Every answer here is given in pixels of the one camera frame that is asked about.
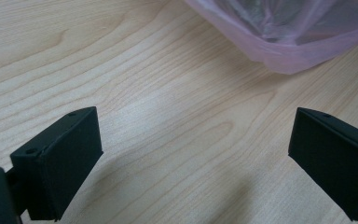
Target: translucent plastic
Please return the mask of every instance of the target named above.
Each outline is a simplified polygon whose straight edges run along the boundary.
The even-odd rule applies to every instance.
[[[358,44],[358,0],[186,0],[248,57],[293,74]]]

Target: black clamp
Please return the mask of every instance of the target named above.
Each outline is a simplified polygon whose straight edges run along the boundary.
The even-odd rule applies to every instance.
[[[0,224],[59,220],[102,156],[96,107],[69,113],[10,154],[0,168]]]
[[[289,156],[358,221],[358,129],[331,115],[299,108]]]

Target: light wood surface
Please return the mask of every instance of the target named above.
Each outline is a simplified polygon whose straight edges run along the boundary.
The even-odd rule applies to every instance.
[[[0,166],[91,105],[104,154],[61,223],[350,223],[287,148],[299,106],[358,127],[358,46],[285,76],[183,1],[1,0]]]

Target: table surface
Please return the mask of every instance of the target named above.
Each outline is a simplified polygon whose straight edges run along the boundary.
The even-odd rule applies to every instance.
[[[358,128],[358,46],[286,76],[183,1],[0,0],[0,166],[92,105],[104,154],[62,223],[350,223],[287,148],[299,106]]]

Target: pink plastic bag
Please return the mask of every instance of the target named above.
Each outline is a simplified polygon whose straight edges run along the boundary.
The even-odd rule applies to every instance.
[[[358,44],[358,0],[186,0],[248,57],[293,74]]]

